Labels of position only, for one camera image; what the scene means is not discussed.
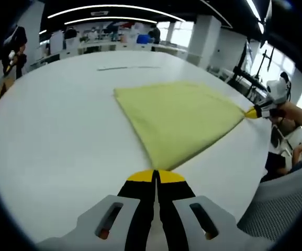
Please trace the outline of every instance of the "wall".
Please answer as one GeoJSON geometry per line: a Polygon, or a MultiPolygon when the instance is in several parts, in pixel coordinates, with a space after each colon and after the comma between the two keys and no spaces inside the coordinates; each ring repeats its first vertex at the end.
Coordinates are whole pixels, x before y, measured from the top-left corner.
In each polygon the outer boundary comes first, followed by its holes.
{"type": "Polygon", "coordinates": [[[242,34],[221,29],[210,64],[215,67],[223,67],[232,71],[239,63],[246,39],[247,38],[242,34]]]}
{"type": "Polygon", "coordinates": [[[20,17],[17,25],[25,28],[27,43],[25,48],[25,54],[27,56],[27,62],[23,73],[26,73],[30,67],[30,64],[34,62],[35,50],[39,46],[39,32],[41,16],[44,10],[44,3],[35,1],[20,17]]]}
{"type": "Polygon", "coordinates": [[[291,102],[296,104],[299,101],[299,98],[302,94],[302,72],[300,72],[299,69],[295,68],[291,82],[292,82],[291,102]]]}

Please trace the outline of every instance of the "desk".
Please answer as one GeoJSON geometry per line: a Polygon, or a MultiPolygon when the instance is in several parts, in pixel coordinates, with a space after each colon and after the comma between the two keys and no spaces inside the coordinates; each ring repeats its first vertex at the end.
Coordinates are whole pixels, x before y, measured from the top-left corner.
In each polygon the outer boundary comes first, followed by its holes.
{"type": "MultiPolygon", "coordinates": [[[[131,174],[151,167],[113,89],[178,80],[205,83],[242,109],[252,105],[203,69],[160,52],[75,56],[15,81],[0,100],[0,196],[33,241],[66,234],[131,174]]],[[[238,221],[262,177],[270,133],[269,121],[244,119],[175,172],[238,221]]]]}
{"type": "Polygon", "coordinates": [[[85,53],[87,48],[98,47],[99,51],[119,51],[119,50],[130,50],[130,51],[151,51],[152,47],[159,48],[162,52],[167,52],[171,55],[178,56],[181,59],[186,60],[188,55],[194,56],[198,58],[198,62],[200,60],[200,56],[189,54],[186,50],[165,46],[161,44],[138,44],[138,43],[121,43],[119,41],[111,42],[109,40],[95,40],[89,42],[82,42],[79,44],[77,48],[71,48],[68,50],[62,50],[61,52],[57,52],[55,54],[42,57],[32,63],[30,66],[33,70],[43,66],[46,62],[49,62],[51,58],[57,56],[57,60],[69,58],[71,56],[82,55],[85,53]]]}

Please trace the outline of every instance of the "gray mesh chair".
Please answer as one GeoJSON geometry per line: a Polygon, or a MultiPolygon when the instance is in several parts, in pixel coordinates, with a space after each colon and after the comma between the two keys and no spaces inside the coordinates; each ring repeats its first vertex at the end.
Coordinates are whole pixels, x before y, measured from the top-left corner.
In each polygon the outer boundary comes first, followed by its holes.
{"type": "Polygon", "coordinates": [[[302,209],[302,169],[263,182],[238,228],[254,237],[279,239],[302,209]]]}

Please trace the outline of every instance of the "yellow towel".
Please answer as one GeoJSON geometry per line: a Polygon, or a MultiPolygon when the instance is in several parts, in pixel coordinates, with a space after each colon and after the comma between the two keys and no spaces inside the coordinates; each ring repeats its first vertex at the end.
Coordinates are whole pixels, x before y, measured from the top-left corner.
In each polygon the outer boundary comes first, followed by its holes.
{"type": "Polygon", "coordinates": [[[211,146],[244,112],[205,84],[174,82],[115,89],[154,169],[172,170],[211,146]]]}

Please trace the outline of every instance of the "curved ceiling light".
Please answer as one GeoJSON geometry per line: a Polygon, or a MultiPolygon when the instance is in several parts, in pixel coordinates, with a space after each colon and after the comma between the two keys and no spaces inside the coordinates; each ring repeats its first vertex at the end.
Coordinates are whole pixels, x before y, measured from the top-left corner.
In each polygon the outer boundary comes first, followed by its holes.
{"type": "Polygon", "coordinates": [[[133,5],[124,5],[124,4],[101,4],[101,5],[89,5],[89,6],[83,6],[83,7],[78,7],[78,8],[73,8],[73,9],[67,9],[67,10],[64,10],[64,11],[62,11],[62,12],[58,12],[58,13],[55,13],[55,14],[53,14],[53,15],[48,16],[47,18],[56,17],[56,16],[58,16],[58,15],[65,14],[65,13],[68,13],[68,12],[73,12],[73,11],[75,11],[75,10],[80,10],[80,9],[104,8],[104,7],[121,7],[121,8],[141,9],[141,10],[146,10],[146,11],[148,11],[148,12],[154,12],[154,13],[158,13],[158,14],[161,14],[161,15],[164,15],[164,16],[172,17],[172,18],[174,18],[174,19],[176,19],[176,20],[179,20],[179,21],[181,21],[181,22],[186,22],[186,20],[184,20],[184,19],[182,19],[182,18],[173,16],[173,15],[168,14],[168,13],[165,13],[165,12],[160,12],[160,11],[155,10],[155,9],[149,9],[149,8],[138,7],[138,6],[133,6],[133,5]]]}
{"type": "Polygon", "coordinates": [[[233,27],[232,27],[232,25],[229,23],[229,21],[227,21],[226,19],[225,19],[225,17],[224,16],[222,16],[222,14],[221,13],[219,13],[215,8],[213,8],[208,2],[206,2],[206,1],[204,1],[204,0],[200,0],[202,3],[204,3],[205,5],[207,5],[210,9],[212,9],[221,19],[223,19],[223,21],[224,22],[226,22],[227,24],[228,24],[228,26],[225,26],[225,27],[227,27],[227,28],[230,28],[230,29],[232,29],[233,27]]]}
{"type": "Polygon", "coordinates": [[[39,35],[45,33],[47,30],[42,30],[41,32],[39,32],[39,35]]]}
{"type": "Polygon", "coordinates": [[[75,22],[82,22],[82,21],[89,21],[89,20],[98,20],[98,19],[129,19],[129,20],[136,20],[136,21],[143,21],[143,22],[151,22],[153,24],[156,24],[156,21],[143,19],[143,18],[136,18],[136,17],[90,17],[90,18],[84,18],[74,21],[65,22],[65,25],[73,24],[75,22]]]}
{"type": "Polygon", "coordinates": [[[254,3],[253,3],[252,0],[246,0],[246,2],[250,6],[252,13],[254,14],[254,16],[258,20],[258,26],[259,26],[261,34],[264,34],[265,29],[264,29],[264,26],[262,25],[262,23],[260,23],[261,22],[261,18],[260,18],[258,10],[256,9],[256,6],[254,5],[254,3]]]}

